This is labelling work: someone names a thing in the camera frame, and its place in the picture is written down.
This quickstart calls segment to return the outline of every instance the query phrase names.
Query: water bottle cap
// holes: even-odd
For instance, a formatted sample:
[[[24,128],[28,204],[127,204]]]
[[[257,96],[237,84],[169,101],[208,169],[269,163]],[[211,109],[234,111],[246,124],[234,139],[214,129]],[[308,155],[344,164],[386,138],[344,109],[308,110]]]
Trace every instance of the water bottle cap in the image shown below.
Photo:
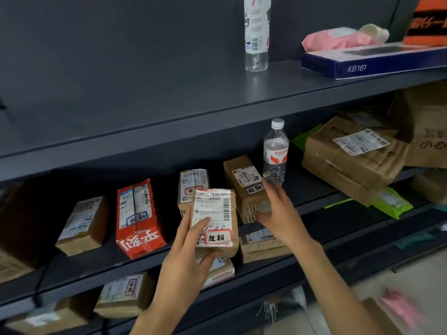
[[[282,129],[284,128],[284,120],[280,118],[276,118],[272,120],[272,128],[273,129]]]

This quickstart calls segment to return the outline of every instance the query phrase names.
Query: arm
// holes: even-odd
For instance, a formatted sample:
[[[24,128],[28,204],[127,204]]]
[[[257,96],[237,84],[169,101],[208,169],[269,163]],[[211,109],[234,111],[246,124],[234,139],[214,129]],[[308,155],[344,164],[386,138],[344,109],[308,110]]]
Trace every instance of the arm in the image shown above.
[[[315,293],[332,335],[382,335],[363,305],[313,240],[285,191],[263,184],[269,196],[270,217],[257,212],[257,220],[292,250]]]
[[[170,252],[161,266],[151,305],[138,316],[130,335],[170,335],[203,288],[215,253],[207,254],[198,265],[194,256],[205,218],[189,229],[190,209],[177,229]]]

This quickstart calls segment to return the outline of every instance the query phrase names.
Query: person's left hand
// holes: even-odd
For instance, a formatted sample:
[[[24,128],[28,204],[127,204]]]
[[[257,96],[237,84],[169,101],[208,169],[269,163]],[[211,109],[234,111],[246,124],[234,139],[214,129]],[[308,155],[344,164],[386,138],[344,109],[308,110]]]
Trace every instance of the person's left hand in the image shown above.
[[[216,253],[207,254],[198,265],[194,256],[201,231],[210,218],[200,220],[190,229],[188,208],[177,229],[170,252],[163,261],[151,308],[182,317],[203,288]]]

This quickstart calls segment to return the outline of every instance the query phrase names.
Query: blue box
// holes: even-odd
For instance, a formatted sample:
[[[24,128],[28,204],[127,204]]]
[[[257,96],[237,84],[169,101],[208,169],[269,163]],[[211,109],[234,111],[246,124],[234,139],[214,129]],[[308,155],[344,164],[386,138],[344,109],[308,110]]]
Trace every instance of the blue box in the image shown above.
[[[447,66],[447,46],[402,42],[305,53],[301,66],[336,80]]]

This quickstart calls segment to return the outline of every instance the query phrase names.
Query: hand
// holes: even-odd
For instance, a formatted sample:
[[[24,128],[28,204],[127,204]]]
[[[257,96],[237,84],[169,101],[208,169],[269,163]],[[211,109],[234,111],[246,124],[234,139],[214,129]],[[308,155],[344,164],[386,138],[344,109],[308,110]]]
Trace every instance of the hand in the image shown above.
[[[262,179],[262,184],[270,199],[272,213],[271,216],[267,216],[257,211],[256,219],[292,251],[294,251],[294,245],[311,240],[301,217],[284,189],[277,183],[271,186],[265,179]]]
[[[151,308],[159,313],[182,317],[203,288],[217,253],[207,254],[198,265],[194,256],[201,231],[210,218],[200,220],[190,229],[191,209],[177,229],[170,252],[161,266]]]

